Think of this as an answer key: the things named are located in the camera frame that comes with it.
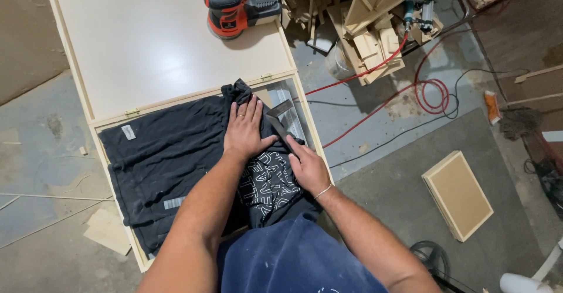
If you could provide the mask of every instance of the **gold bracelet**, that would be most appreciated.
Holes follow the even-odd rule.
[[[334,185],[332,185],[332,183],[330,185],[328,185],[328,188],[324,189],[322,192],[320,192],[319,194],[317,194],[317,196],[315,196],[315,200],[321,196],[324,192],[328,191],[328,189],[330,189],[331,187],[333,187]]]

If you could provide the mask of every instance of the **navy blue shirt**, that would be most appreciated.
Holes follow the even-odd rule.
[[[301,214],[221,244],[224,293],[388,293],[345,246]]]

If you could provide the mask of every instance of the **white laminate panel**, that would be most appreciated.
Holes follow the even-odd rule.
[[[203,0],[58,0],[96,120],[292,69],[275,23],[224,42]]]

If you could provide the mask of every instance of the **sheet of mdf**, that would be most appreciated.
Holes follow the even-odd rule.
[[[461,151],[452,152],[422,177],[459,241],[468,239],[493,214]]]
[[[277,22],[225,42],[203,0],[57,1],[92,120],[294,69]]]

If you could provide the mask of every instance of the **man's left hand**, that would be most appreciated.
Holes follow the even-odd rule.
[[[262,101],[256,95],[252,94],[250,101],[242,104],[238,110],[236,102],[231,103],[223,154],[234,153],[246,162],[274,144],[278,140],[276,135],[260,138],[261,118]]]

